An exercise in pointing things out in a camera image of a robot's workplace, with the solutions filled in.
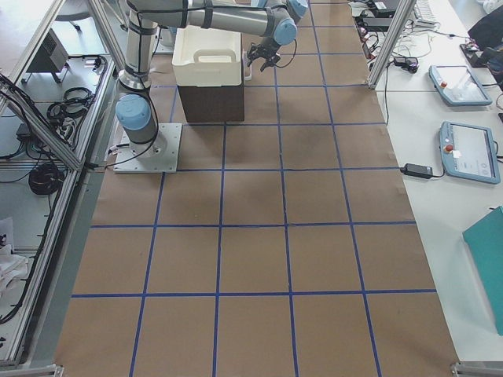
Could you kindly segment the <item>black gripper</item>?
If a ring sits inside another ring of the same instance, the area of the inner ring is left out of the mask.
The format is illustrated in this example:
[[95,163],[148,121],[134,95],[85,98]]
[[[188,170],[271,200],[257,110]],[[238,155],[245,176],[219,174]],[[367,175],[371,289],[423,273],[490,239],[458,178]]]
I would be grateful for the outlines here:
[[275,66],[280,60],[280,55],[273,48],[252,43],[249,46],[249,63],[251,64],[258,59],[264,59],[259,70],[265,71],[267,68],[273,68]]

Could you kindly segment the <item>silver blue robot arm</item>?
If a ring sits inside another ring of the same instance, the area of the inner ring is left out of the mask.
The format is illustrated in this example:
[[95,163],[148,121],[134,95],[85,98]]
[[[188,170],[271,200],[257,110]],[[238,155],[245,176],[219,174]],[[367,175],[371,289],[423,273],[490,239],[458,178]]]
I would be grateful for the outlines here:
[[150,97],[154,37],[177,31],[172,64],[179,86],[239,86],[243,63],[275,66],[279,49],[296,41],[305,1],[129,1],[124,68],[119,72],[116,118],[132,156],[148,159],[166,148]]

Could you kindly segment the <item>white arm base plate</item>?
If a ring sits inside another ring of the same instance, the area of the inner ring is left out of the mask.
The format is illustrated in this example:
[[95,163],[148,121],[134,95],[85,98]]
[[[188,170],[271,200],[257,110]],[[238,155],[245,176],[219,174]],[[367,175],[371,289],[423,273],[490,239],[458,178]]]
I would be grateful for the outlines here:
[[112,166],[116,173],[175,173],[178,167],[178,152],[182,136],[181,123],[160,123],[157,139],[153,146],[131,144],[129,137],[122,127],[120,144],[127,144],[119,148],[116,161]]

